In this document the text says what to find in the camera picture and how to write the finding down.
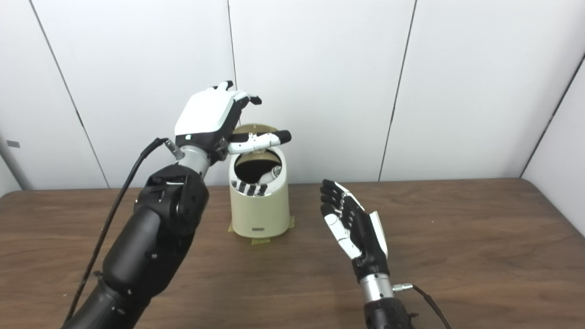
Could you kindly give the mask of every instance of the prosthetic hand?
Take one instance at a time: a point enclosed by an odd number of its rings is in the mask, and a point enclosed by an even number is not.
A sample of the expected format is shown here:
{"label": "prosthetic hand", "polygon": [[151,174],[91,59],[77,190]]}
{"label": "prosthetic hand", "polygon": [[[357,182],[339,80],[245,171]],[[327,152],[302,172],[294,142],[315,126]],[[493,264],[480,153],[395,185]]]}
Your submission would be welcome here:
{"label": "prosthetic hand", "polygon": [[367,214],[340,184],[324,180],[321,187],[321,214],[343,251],[352,260],[353,271],[362,287],[364,315],[368,329],[413,328],[411,316],[390,285],[388,249],[378,213]]}
{"label": "prosthetic hand", "polygon": [[157,139],[140,155],[142,161],[164,141],[177,163],[148,178],[133,215],[104,259],[97,286],[63,328],[134,328],[150,300],[168,286],[191,246],[209,199],[203,181],[208,168],[225,160],[228,153],[249,152],[291,139],[288,131],[232,135],[242,109],[249,102],[261,104],[257,96],[228,91],[232,85],[226,81],[193,95],[175,127],[176,144]]}

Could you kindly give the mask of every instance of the white panel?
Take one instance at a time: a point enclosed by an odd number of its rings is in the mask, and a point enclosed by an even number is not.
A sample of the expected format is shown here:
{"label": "white panel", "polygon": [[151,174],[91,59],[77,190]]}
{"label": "white panel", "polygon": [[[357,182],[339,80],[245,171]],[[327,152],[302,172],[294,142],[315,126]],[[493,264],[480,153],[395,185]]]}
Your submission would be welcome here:
{"label": "white panel", "polygon": [[585,68],[581,68],[522,176],[585,235]]}
{"label": "white panel", "polygon": [[[0,149],[27,189],[106,187],[26,0],[0,9]],[[6,140],[20,142],[9,148]]]}
{"label": "white panel", "polygon": [[20,186],[14,179],[12,172],[0,156],[0,198],[9,192],[20,190]]}
{"label": "white panel", "polygon": [[[233,80],[226,1],[33,1],[108,183],[155,137],[173,137],[191,94]],[[155,151],[134,186],[173,162]],[[226,184],[225,163],[207,174]]]}
{"label": "white panel", "polygon": [[242,123],[289,129],[292,183],[372,181],[414,0],[230,0]]}
{"label": "white panel", "polygon": [[519,177],[580,57],[585,1],[419,1],[382,180]]}

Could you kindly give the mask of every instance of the black fingertip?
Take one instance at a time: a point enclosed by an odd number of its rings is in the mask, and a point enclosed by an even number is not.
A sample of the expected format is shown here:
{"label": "black fingertip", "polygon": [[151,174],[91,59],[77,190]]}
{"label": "black fingertip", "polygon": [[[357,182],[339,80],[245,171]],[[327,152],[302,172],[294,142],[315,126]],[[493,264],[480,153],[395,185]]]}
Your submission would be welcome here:
{"label": "black fingertip", "polygon": [[291,132],[288,130],[275,131],[272,134],[280,139],[281,145],[290,142],[293,138]]}
{"label": "black fingertip", "polygon": [[323,179],[323,186],[337,188],[337,185],[335,185],[335,182],[332,180],[328,180],[328,179]]}
{"label": "black fingertip", "polygon": [[262,100],[258,96],[250,97],[250,102],[252,102],[254,105],[262,104]]}
{"label": "black fingertip", "polygon": [[331,214],[335,214],[335,207],[332,206],[331,204],[323,203],[321,205],[321,215],[323,215],[323,217],[325,217],[325,216],[331,215]]}

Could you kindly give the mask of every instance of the wood grain surface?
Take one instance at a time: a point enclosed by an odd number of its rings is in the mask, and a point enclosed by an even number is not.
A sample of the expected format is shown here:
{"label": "wood grain surface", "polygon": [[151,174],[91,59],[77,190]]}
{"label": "wood grain surface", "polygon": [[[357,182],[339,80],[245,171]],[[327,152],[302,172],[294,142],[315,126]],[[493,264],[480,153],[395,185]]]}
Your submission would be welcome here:
{"label": "wood grain surface", "polygon": [[[585,327],[585,239],[529,182],[346,186],[380,213],[393,283],[433,295],[453,329]],[[319,213],[318,187],[290,186],[296,227],[260,245],[228,232],[228,188],[211,187],[190,253],[137,328],[364,328],[360,289]],[[96,269],[138,191],[122,203]],[[0,200],[0,328],[60,327],[117,192]],[[420,313],[417,329],[442,328],[415,292],[398,296]]]}

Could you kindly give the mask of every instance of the robotic hand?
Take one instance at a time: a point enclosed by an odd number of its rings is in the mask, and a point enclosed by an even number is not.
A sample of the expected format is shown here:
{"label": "robotic hand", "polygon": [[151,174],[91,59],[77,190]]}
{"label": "robotic hand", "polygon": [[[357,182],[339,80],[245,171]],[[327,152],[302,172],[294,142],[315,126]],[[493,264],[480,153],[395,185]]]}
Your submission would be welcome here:
{"label": "robotic hand", "polygon": [[244,153],[291,140],[288,131],[233,135],[242,109],[261,104],[258,96],[228,91],[231,81],[191,97],[175,126],[175,143],[156,139],[140,155],[140,162],[163,142],[177,163],[151,175],[140,192],[134,213],[104,258],[104,270],[85,303],[73,314],[85,278],[95,261],[122,189],[98,240],[88,270],[75,296],[63,329],[132,329],[149,305],[175,275],[193,241],[209,199],[203,181],[210,166],[228,153]]}
{"label": "robotic hand", "polygon": [[321,214],[352,260],[353,271],[362,287],[366,327],[413,329],[412,316],[394,297],[394,291],[412,285],[390,285],[388,249],[378,213],[367,214],[353,194],[334,181],[324,180],[321,193]]}

